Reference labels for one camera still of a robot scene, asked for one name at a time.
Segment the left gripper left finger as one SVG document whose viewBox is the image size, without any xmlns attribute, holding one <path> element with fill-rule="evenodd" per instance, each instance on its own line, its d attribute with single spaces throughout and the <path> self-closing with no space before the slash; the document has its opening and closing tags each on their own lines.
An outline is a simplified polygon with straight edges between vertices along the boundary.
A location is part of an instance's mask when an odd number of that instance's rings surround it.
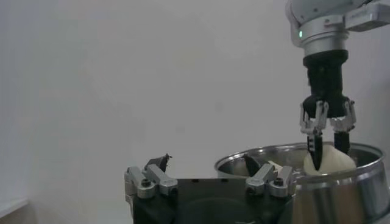
<svg viewBox="0 0 390 224">
<path fill-rule="evenodd" d="M 128 167 L 124 172 L 125 199 L 138 197 L 148 200 L 157 194 L 175 197 L 178 194 L 179 182 L 165 173 L 171 158 L 172 156 L 166 154 L 150 159 L 142 169 L 137 166 Z"/>
</svg>

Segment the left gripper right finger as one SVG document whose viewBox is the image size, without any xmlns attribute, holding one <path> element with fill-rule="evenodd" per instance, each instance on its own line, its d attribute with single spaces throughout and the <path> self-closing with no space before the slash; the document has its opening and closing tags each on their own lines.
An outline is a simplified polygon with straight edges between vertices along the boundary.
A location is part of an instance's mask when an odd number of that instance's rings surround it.
<svg viewBox="0 0 390 224">
<path fill-rule="evenodd" d="M 244 155 L 249 173 L 245 180 L 246 193 L 264 195 L 266 192 L 275 198 L 286 198 L 292 195 L 293 168 L 281 166 L 273 161 L 256 160 L 253 156 Z"/>
</svg>

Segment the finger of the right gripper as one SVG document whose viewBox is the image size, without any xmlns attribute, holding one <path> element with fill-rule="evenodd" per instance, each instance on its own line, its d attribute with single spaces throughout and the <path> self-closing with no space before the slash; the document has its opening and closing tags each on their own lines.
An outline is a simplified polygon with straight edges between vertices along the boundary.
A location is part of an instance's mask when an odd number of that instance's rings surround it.
<svg viewBox="0 0 390 224">
<path fill-rule="evenodd" d="M 314 118 L 309 117 L 303 105 L 300 107 L 300 131 L 307 135 L 307 150 L 315 170 L 319 170 L 323 154 L 322 131 L 326 128 L 329 105 L 327 102 L 317 101 Z"/>
<path fill-rule="evenodd" d="M 343 105 L 345 115 L 330 119 L 330 125 L 334 131 L 334 147 L 348 154 L 350 151 L 350 132 L 355 128 L 356 113 L 355 102 L 346 101 Z"/>
</svg>

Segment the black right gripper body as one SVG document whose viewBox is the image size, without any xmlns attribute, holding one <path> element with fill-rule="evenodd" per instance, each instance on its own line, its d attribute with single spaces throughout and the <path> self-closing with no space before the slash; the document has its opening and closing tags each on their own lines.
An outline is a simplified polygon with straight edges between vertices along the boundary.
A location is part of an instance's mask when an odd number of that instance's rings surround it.
<svg viewBox="0 0 390 224">
<path fill-rule="evenodd" d="M 303 101 L 303 109 L 310 118 L 316 117 L 318 101 L 328 103 L 328 118 L 346 115 L 344 104 L 349 98 L 342 94 L 342 64 L 348 57 L 347 50 L 332 50 L 303 58 L 311 91 L 311 95 Z"/>
</svg>

